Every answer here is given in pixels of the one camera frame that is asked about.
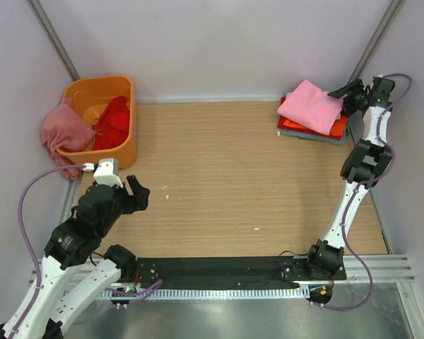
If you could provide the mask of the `pink t-shirt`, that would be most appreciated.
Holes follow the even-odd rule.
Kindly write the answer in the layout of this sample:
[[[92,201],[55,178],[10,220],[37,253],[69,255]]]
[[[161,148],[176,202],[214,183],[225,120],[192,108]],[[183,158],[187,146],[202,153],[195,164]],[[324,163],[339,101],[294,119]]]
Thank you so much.
[[[309,80],[303,80],[286,95],[277,113],[308,129],[329,135],[335,121],[341,117],[342,99],[328,95]]]

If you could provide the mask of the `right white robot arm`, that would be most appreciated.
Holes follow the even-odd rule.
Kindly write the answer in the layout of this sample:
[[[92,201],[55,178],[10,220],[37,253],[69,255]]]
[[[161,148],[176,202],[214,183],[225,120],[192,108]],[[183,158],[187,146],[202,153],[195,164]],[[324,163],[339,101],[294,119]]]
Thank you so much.
[[[328,93],[329,97],[343,100],[342,115],[363,113],[364,131],[341,168],[345,184],[329,228],[307,254],[305,269],[315,279],[328,279],[340,271],[348,248],[347,234],[356,212],[394,159],[394,151],[387,143],[387,127],[395,85],[389,76],[377,76],[372,79],[372,85],[364,85],[357,79]]]

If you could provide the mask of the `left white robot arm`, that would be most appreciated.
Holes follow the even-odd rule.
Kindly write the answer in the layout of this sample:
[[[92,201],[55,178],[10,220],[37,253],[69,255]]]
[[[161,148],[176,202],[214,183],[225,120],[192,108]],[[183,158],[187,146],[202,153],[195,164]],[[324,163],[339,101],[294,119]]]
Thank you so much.
[[[126,184],[94,182],[55,227],[35,266],[36,279],[14,315],[0,324],[0,338],[61,338],[73,320],[110,284],[136,273],[136,257],[111,246],[88,278],[61,300],[70,279],[99,247],[121,215],[148,207],[150,191],[135,176]]]

